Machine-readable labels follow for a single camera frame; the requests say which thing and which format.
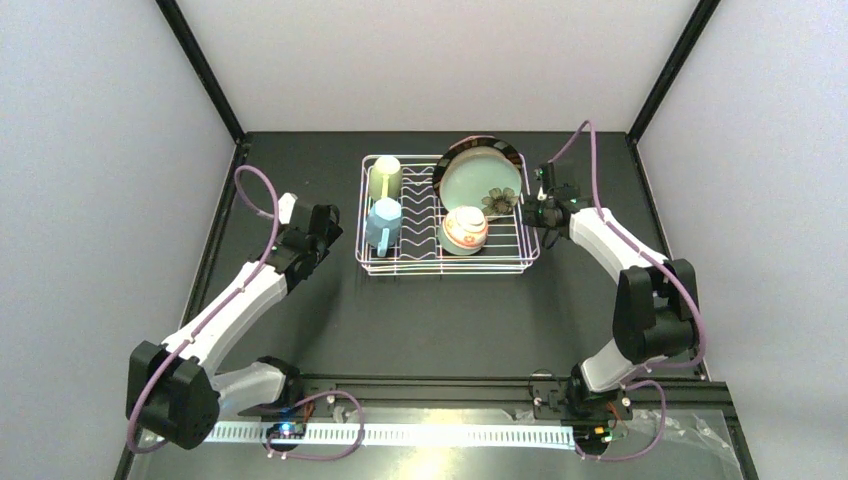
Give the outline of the white mug blue handle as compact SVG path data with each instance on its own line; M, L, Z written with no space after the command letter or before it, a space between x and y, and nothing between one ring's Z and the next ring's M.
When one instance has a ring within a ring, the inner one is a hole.
M376 250L379 258L386 257L397 244L402 225L402 206L391 198L377 200L368 212L365 222L365 241Z

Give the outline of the green flower plate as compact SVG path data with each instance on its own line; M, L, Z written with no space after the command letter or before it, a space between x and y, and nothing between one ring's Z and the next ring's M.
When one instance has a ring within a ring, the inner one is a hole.
M511 215L522 188L520 165L493 147L476 147L458 154L434 182L448 211L477 207L487 217Z

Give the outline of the cream mug green handle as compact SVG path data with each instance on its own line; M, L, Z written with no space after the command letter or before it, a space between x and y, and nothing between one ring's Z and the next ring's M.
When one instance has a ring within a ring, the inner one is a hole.
M368 178L369 197L378 201L382 198L397 200L402 185L402 169L395 156L383 155L376 159Z

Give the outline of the orange floral bowl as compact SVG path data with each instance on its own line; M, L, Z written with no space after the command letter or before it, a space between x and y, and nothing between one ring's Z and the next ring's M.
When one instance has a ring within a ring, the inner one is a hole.
M480 208L463 205L449 211L440 228L455 244L472 247L485 244L489 225Z

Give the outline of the white wire dish rack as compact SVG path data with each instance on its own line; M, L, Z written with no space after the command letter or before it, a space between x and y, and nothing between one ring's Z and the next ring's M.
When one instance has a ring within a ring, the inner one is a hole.
M355 258L371 276L410 275L507 275L521 274L539 257L537 231L522 223L519 208L507 216L490 219L490 229L482 249L470 256L452 255L444 250L437 231L447 215L431 183L437 154L398 154L402 167L401 230L396 244L384 257L366 239L366 222L373 200L367 186L379 156L361 161Z

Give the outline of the dark striped plate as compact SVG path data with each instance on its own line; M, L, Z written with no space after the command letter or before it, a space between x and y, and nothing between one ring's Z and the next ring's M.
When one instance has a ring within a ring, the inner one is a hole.
M510 169L519 176L522 175L522 162L519 152L510 143L491 135L472 135L452 145L437 161L432 174L432 186L434 192L441 194L444 190L443 184L447 171L458 158L475 148L490 148L495 151L499 158L503 158Z

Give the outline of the green celadon bowl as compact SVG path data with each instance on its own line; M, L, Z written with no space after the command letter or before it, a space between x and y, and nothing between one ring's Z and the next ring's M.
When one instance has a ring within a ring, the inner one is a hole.
M461 246L461 245L457 245L457 244L455 244L454 242L451 241L451 239L447 236L447 234L445 233L445 231L442 228L439 228L437 230L437 239L438 239L439 244L441 245L441 248L444 252L447 252L451 255L456 255L456 256L474 255L474 254L478 253L483 248L482 244L475 245L475 246L472 246L472 247L464 247L464 246Z

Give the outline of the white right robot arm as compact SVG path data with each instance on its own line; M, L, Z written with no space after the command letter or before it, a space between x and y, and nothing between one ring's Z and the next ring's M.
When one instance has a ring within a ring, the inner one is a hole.
M567 239L586 250L617 286L612 338L578 363L564 388L565 404L578 418L596 415L638 370L688 351L703 340L693 266L670 260L630 233L596 196L558 183L552 163L535 175L541 186L521 204L525 225L543 230L553 246Z

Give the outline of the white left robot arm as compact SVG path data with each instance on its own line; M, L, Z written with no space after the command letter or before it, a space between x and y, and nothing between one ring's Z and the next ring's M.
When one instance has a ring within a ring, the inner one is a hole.
M232 347L328 256L342 235L339 209L286 194L283 220L268 252L245 263L227 288L197 317L159 344L141 342L128 369L127 437L146 429L189 450L219 418L267 407L289 407L302 395L300 372L270 356L219 373Z

